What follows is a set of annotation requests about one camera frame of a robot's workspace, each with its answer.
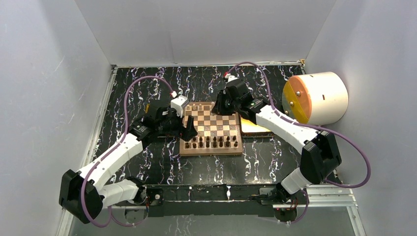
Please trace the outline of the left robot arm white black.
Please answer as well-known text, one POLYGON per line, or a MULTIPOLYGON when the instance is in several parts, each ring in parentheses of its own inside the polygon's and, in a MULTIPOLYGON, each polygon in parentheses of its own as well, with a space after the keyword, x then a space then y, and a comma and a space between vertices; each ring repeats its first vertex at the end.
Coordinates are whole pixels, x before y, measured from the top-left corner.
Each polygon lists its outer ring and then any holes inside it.
POLYGON ((158 137, 173 136, 190 141, 197 136, 194 118, 187 117, 189 100, 179 95, 168 107, 148 105, 145 114, 134 120, 127 133, 107 151, 78 171, 68 170, 61 179, 59 204, 84 224, 93 222, 100 212, 123 201, 136 205, 147 201, 144 184, 135 177, 107 184, 111 176, 132 157, 141 153, 158 137))

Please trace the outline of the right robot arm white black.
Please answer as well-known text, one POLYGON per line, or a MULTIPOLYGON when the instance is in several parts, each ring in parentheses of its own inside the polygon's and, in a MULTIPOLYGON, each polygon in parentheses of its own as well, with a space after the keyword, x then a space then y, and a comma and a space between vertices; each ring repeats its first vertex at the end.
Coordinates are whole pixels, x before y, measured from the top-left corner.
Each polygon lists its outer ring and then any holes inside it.
POLYGON ((288 116, 278 115, 265 99, 254 98, 241 79, 230 74, 226 74, 225 79, 225 88, 218 92, 212 113, 221 116, 238 113, 253 124, 270 130, 301 154, 299 167, 276 185, 269 194, 270 199, 275 197, 288 204, 296 198, 298 191, 320 184, 341 164, 333 134, 296 125, 288 116))

